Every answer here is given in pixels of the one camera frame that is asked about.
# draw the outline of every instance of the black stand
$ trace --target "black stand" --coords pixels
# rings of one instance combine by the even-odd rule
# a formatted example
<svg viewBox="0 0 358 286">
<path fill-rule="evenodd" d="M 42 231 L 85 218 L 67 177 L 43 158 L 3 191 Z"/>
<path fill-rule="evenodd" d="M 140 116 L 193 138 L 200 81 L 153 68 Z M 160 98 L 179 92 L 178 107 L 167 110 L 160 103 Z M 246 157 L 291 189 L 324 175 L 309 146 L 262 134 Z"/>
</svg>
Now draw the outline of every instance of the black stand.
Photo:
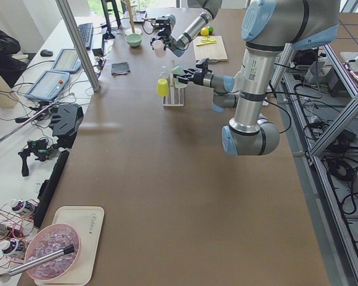
<svg viewBox="0 0 358 286">
<path fill-rule="evenodd" d="M 103 9 L 103 13 L 105 15 L 106 27 L 107 27 L 106 33 L 103 35 L 103 38 L 105 40 L 115 38 L 115 35 L 112 33 L 112 24 L 111 24 L 110 18 L 109 18 L 109 10 L 107 9 L 107 3 L 109 3 L 109 2 L 112 3 L 113 12 L 114 12 L 114 16 L 117 21 L 118 27 L 121 25 L 121 18 L 119 17 L 118 7 L 117 7 L 117 3 L 115 2 L 115 0 L 101 0 L 102 9 Z"/>
</svg>

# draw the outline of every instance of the black cloth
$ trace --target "black cloth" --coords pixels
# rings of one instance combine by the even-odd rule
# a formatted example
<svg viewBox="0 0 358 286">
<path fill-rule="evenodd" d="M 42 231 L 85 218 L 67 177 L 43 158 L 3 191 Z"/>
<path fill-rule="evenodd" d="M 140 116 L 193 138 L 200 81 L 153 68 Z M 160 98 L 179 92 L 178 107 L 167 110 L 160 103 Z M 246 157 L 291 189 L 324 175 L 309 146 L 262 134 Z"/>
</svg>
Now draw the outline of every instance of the black cloth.
<svg viewBox="0 0 358 286">
<path fill-rule="evenodd" d="M 20 51 L 20 44 L 0 30 L 0 48 L 0 75 L 13 87 L 26 68 L 25 63 L 12 57 L 12 54 Z"/>
</svg>

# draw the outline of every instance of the metal ice scoop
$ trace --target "metal ice scoop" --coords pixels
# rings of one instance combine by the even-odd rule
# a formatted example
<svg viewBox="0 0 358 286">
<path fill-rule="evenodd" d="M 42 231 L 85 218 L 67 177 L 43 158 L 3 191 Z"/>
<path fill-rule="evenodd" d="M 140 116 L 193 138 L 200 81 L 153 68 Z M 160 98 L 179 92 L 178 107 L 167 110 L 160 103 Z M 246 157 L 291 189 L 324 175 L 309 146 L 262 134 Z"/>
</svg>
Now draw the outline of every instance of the metal ice scoop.
<svg viewBox="0 0 358 286">
<path fill-rule="evenodd" d="M 27 271 L 28 269 L 39 266 L 39 265 L 44 264 L 50 260 L 56 259 L 62 255 L 73 253 L 73 252 L 74 252 L 74 245 L 73 244 L 68 245 L 64 249 L 57 250 L 57 251 L 52 252 L 48 255 L 37 258 L 31 262 L 24 263 L 24 264 L 22 264 L 18 267 L 15 267 L 7 272 L 4 272 L 3 274 L 0 274 L 0 281 L 7 282 L 14 275 L 20 274 L 24 271 Z"/>
</svg>

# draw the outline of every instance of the computer mouse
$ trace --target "computer mouse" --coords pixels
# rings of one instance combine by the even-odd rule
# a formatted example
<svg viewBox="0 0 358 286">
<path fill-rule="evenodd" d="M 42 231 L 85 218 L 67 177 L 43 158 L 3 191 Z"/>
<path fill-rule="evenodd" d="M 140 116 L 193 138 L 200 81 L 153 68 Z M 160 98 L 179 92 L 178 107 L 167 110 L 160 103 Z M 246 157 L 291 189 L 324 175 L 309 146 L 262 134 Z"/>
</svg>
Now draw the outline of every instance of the computer mouse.
<svg viewBox="0 0 358 286">
<path fill-rule="evenodd" d="M 43 49 L 40 52 L 41 57 L 51 57 L 53 55 L 53 52 L 50 49 Z"/>
</svg>

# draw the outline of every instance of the bowl of ice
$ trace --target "bowl of ice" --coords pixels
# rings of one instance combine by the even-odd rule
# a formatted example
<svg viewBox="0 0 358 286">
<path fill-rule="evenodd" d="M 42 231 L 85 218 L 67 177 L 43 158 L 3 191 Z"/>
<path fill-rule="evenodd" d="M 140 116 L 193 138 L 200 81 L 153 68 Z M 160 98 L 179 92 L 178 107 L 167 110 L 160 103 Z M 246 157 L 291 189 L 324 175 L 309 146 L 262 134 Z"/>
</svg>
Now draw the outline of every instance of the bowl of ice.
<svg viewBox="0 0 358 286">
<path fill-rule="evenodd" d="M 26 263 L 63 249 L 70 244 L 74 245 L 75 252 L 31 268 L 27 270 L 28 275 L 39 281 L 55 280 L 72 267 L 81 250 L 81 240 L 78 233 L 66 223 L 56 223 L 38 232 L 26 250 L 24 258 Z"/>
</svg>

